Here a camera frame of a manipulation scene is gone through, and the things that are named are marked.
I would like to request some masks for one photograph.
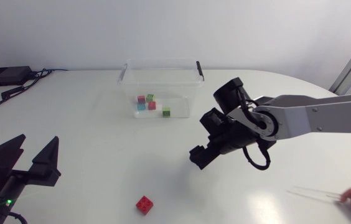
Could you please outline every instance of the white table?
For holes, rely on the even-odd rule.
[[[278,141],[266,171],[254,169],[241,150],[204,170],[189,161],[189,150],[208,143],[199,119],[218,108],[213,92],[232,78],[240,77],[252,98],[332,93],[275,73],[205,70],[191,118],[134,119],[116,86],[118,74],[55,72],[0,106],[0,144],[26,135],[15,169],[27,170],[54,136],[60,139],[57,185],[27,186],[12,209],[29,223],[351,223],[348,205],[286,192],[294,185],[350,187],[351,134]],[[263,161],[257,146],[249,149]],[[135,207],[143,195],[154,202],[146,216]]]

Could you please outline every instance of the green block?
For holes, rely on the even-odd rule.
[[[147,103],[153,102],[153,101],[155,101],[155,96],[153,94],[146,95],[146,102]]]
[[[170,116],[170,108],[163,108],[163,117],[169,117]]]

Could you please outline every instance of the blue block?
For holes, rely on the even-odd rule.
[[[146,110],[145,104],[143,104],[143,105],[138,104],[137,108],[138,108],[138,110]]]

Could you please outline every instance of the robotic arm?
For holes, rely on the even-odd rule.
[[[310,132],[351,133],[351,95],[314,99],[308,96],[262,96],[252,100],[239,78],[234,78],[214,93],[220,105],[204,114],[200,122],[209,132],[205,149],[190,151],[190,160],[200,169],[220,154],[236,149],[243,152],[255,168],[265,170],[271,162],[268,149],[277,140]],[[265,165],[254,163],[247,146],[257,142],[266,159]]]
[[[23,153],[21,149],[25,136],[20,136],[0,145],[0,224],[8,215],[27,223],[23,217],[12,213],[11,209],[26,185],[53,187],[61,173],[57,169],[59,138],[54,137],[33,159],[28,171],[13,170]]]

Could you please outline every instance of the black cable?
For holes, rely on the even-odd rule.
[[[257,163],[255,163],[249,156],[249,153],[248,153],[248,149],[246,148],[246,146],[242,147],[243,149],[243,153],[246,157],[246,159],[248,159],[248,162],[254,166],[256,169],[259,169],[259,170],[266,170],[269,168],[269,164],[271,163],[271,159],[269,158],[269,154],[268,154],[268,151],[266,149],[260,149],[262,155],[264,156],[265,158],[265,165],[262,166],[262,165],[258,165]]]
[[[17,96],[17,95],[20,95],[20,94],[24,93],[24,92],[27,91],[30,87],[34,86],[40,79],[45,78],[47,75],[50,75],[50,74],[51,74],[53,71],[55,71],[55,70],[67,71],[66,69],[45,69],[45,68],[43,68],[43,70],[41,70],[41,71],[32,72],[32,73],[35,73],[35,74],[38,74],[38,73],[39,73],[40,75],[36,76],[36,78],[33,80],[33,82],[32,82],[30,85],[25,86],[24,89],[23,89],[22,91],[20,91],[19,93],[16,93],[16,94],[10,96],[9,98],[7,98],[7,99],[5,99],[5,100],[1,100],[1,101],[0,101],[0,105],[1,105],[2,103],[4,103],[5,101],[9,100],[9,99],[14,98],[14,97]]]
[[[256,105],[256,106],[259,106],[259,104],[258,104],[256,101],[251,100],[251,99],[246,99],[246,102],[247,102],[247,103],[253,103],[253,104]]]
[[[21,224],[27,224],[26,219],[24,217],[22,217],[21,214],[16,214],[14,212],[10,212],[8,215],[11,217],[14,217],[15,219],[18,219],[21,222]]]
[[[260,127],[261,129],[265,129],[265,123],[259,122],[255,117],[253,117],[253,115],[251,115],[251,113],[249,111],[249,107],[247,105],[247,100],[245,98],[245,94],[243,94],[241,87],[238,88],[237,93],[239,93],[239,97],[240,97],[240,107],[242,109],[243,114],[245,114],[246,118],[250,122],[252,122],[253,124]]]

